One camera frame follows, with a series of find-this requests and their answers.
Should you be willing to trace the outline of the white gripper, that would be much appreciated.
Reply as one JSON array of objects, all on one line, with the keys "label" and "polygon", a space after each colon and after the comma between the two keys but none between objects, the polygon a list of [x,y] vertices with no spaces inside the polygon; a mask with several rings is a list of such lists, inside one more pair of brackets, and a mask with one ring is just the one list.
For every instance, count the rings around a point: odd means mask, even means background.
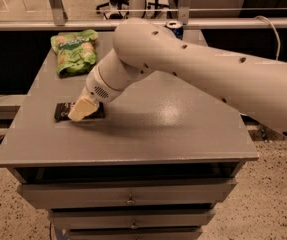
[{"label": "white gripper", "polygon": [[68,117],[75,122],[96,112],[99,102],[108,103],[125,90],[125,68],[122,64],[97,64],[86,78],[86,89],[95,98],[80,97],[70,109]]}]

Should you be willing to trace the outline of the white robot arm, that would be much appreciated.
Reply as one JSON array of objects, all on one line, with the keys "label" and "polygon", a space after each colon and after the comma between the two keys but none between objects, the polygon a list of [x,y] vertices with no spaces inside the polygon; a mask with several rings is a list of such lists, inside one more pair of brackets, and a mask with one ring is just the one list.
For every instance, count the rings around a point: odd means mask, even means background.
[{"label": "white robot arm", "polygon": [[120,23],[68,117],[80,121],[154,71],[172,74],[287,137],[287,63],[182,41],[141,18]]}]

